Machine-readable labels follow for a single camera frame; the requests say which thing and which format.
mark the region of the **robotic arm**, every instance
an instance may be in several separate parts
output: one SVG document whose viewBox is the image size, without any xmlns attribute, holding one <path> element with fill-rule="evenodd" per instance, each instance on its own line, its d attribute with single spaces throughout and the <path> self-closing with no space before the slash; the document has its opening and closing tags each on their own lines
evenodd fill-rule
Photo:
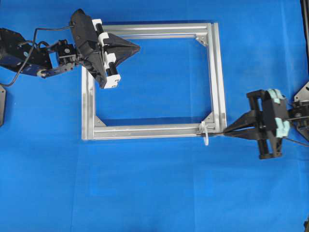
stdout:
<svg viewBox="0 0 309 232">
<path fill-rule="evenodd" d="M 95 21 L 94 25 L 92 18 L 81 9 L 72 15 L 69 27 L 63 29 L 71 29 L 75 45 L 68 44 L 67 40 L 59 40 L 53 45 L 44 41 L 36 44 L 35 36 L 33 41 L 26 41 L 17 32 L 0 29 L 0 66 L 16 72 L 17 76 L 22 73 L 47 78 L 81 64 L 100 88 L 116 87 L 121 79 L 116 67 L 137 53 L 140 47 L 104 32 L 102 21 Z M 52 67 L 51 53 L 56 53 L 58 67 Z"/>
</svg>

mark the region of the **blue tablecloth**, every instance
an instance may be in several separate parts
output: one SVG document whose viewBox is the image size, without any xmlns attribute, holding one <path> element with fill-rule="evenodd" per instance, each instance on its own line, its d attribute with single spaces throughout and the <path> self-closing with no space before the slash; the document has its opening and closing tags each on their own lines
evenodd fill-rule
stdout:
<svg viewBox="0 0 309 232">
<path fill-rule="evenodd" d="M 308 81 L 298 0 L 2 0 L 0 27 L 32 39 L 78 8 L 104 23 L 219 22 L 228 123 L 246 93 L 292 99 Z M 53 43 L 70 31 L 40 31 Z M 120 86 L 97 91 L 108 125 L 199 122 L 211 110 L 207 60 L 194 40 L 134 40 Z M 0 69 L 0 81 L 14 73 Z M 259 160 L 253 141 L 217 137 L 81 140 L 81 69 L 7 88 L 0 128 L 1 232 L 302 231 L 309 214 L 308 149 L 283 143 Z M 291 138 L 304 141 L 295 132 Z"/>
</svg>

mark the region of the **wire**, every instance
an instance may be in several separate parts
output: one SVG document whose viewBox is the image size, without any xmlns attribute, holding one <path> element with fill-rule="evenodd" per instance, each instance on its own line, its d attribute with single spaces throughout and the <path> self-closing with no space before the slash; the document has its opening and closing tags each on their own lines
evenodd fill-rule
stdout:
<svg viewBox="0 0 309 232">
<path fill-rule="evenodd" d="M 22 72 L 22 70 L 24 69 L 26 63 L 28 62 L 28 60 L 30 59 L 30 56 L 35 48 L 35 40 L 36 40 L 36 37 L 37 37 L 37 33 L 39 30 L 47 30 L 47 31 L 61 31 L 61 30 L 66 30 L 66 29 L 69 29 L 69 28 L 72 28 L 74 27 L 73 25 L 72 26 L 67 26 L 67 27 L 63 27 L 63 28 L 36 28 L 34 30 L 34 34 L 33 34 L 33 40 L 31 41 L 32 43 L 32 47 L 30 49 L 30 51 L 28 52 L 28 56 L 27 58 L 25 59 L 24 63 L 22 64 L 22 66 L 19 68 L 18 72 L 16 73 L 15 77 L 13 78 L 13 80 L 8 83 L 8 84 L 2 84 L 0 83 L 0 85 L 2 85 L 3 87 L 9 87 L 11 85 L 13 85 L 15 83 L 15 81 L 17 80 L 19 74 Z"/>
<path fill-rule="evenodd" d="M 298 119 L 304 119 L 304 118 L 309 118 L 309 116 L 302 116 L 302 117 L 292 117 L 287 119 L 288 121 L 293 121 L 293 120 L 298 120 Z"/>
<path fill-rule="evenodd" d="M 301 143 L 301 142 L 299 142 L 299 141 L 296 141 L 296 140 L 293 140 L 293 139 L 289 139 L 289 138 L 285 138 L 285 139 L 288 140 L 288 141 L 291 141 L 291 142 L 293 142 L 293 143 L 296 143 L 296 144 L 299 144 L 299 145 L 302 145 L 302 146 L 309 147 L 308 144 Z"/>
</svg>

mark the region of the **metal bracket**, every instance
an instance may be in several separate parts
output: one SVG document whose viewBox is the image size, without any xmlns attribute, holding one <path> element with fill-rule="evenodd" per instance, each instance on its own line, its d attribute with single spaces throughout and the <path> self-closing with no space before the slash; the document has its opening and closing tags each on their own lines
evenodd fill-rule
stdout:
<svg viewBox="0 0 309 232">
<path fill-rule="evenodd" d="M 5 97 L 6 90 L 0 86 L 0 126 L 4 124 Z"/>
<path fill-rule="evenodd" d="M 309 101 L 309 82 L 307 82 L 294 96 L 294 101 Z"/>
<path fill-rule="evenodd" d="M 193 38 L 203 44 L 208 56 L 212 112 L 202 123 L 106 126 L 96 116 L 94 78 L 82 67 L 83 140 L 205 136 L 205 144 L 208 144 L 208 132 L 219 133 L 226 128 L 218 23 L 103 25 L 103 29 L 124 39 Z"/>
</svg>

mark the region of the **aluminum frame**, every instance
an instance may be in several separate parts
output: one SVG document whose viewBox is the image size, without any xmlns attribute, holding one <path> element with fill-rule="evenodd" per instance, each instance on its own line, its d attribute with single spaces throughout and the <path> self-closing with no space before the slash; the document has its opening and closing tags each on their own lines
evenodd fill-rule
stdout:
<svg viewBox="0 0 309 232">
<path fill-rule="evenodd" d="M 82 139 L 109 140 L 203 136 L 226 128 L 225 92 L 218 23 L 181 23 L 103 26 L 105 32 L 124 39 L 195 38 L 208 55 L 212 112 L 201 123 L 106 126 L 96 116 L 95 80 L 82 67 Z"/>
</svg>

